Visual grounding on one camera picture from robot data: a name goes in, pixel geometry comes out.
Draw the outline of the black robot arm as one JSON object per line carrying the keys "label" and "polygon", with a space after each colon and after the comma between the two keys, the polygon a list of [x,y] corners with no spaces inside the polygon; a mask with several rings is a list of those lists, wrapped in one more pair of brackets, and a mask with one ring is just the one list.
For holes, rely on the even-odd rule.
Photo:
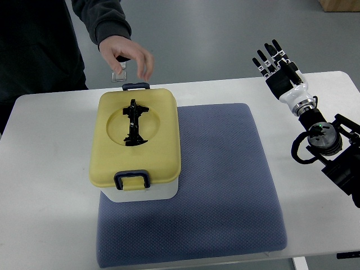
{"label": "black robot arm", "polygon": [[298,115],[305,131],[292,143],[292,158],[303,165],[320,161],[322,173],[359,207],[359,124],[340,114],[327,122],[317,108]]}

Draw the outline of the dark sleeve forearm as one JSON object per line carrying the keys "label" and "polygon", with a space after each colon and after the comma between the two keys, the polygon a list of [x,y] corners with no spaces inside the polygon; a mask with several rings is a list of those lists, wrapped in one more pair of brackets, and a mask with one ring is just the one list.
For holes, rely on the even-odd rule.
{"label": "dark sleeve forearm", "polygon": [[131,26],[119,0],[80,0],[72,1],[71,4],[94,44],[100,45],[111,36],[131,38]]}

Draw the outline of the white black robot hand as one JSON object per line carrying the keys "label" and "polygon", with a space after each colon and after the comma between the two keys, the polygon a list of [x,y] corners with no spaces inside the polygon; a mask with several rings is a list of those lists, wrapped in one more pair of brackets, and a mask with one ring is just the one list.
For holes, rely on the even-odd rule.
{"label": "white black robot hand", "polygon": [[308,83],[295,62],[291,61],[277,40],[266,43],[266,56],[257,50],[260,59],[252,61],[259,70],[272,94],[281,103],[286,104],[295,116],[314,109],[316,99],[308,93]]}

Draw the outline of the person's hand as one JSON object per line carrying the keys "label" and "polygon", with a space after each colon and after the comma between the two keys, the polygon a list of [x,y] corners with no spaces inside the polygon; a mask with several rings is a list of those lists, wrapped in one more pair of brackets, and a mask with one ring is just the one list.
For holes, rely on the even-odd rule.
{"label": "person's hand", "polygon": [[138,43],[113,35],[101,41],[98,48],[101,56],[115,74],[122,73],[122,66],[118,58],[124,58],[136,62],[138,78],[146,82],[150,80],[154,72],[155,58]]}

